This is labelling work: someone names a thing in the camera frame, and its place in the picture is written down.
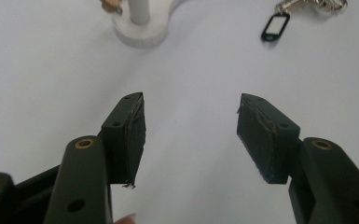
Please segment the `keychain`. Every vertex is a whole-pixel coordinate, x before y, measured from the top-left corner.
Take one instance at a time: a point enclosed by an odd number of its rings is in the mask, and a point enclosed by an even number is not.
[[[326,12],[339,12],[347,7],[347,0],[288,0],[278,4],[275,8],[276,14],[269,19],[266,28],[261,34],[263,41],[278,40],[286,24],[289,22],[290,14],[305,6],[318,7]]]

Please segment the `white post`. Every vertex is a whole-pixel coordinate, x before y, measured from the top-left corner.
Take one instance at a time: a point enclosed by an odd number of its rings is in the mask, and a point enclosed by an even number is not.
[[[145,25],[150,21],[149,0],[128,0],[130,18],[137,25]]]

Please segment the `white table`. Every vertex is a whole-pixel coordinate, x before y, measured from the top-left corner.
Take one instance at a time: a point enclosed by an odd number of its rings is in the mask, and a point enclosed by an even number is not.
[[[97,134],[119,99],[145,94],[136,189],[112,187],[115,219],[140,224],[295,223],[288,185],[265,183],[236,134],[241,93],[339,144],[359,168],[359,1],[295,14],[274,47],[277,1],[189,0],[165,41],[133,49],[93,1],[0,1],[0,172],[16,183]]]

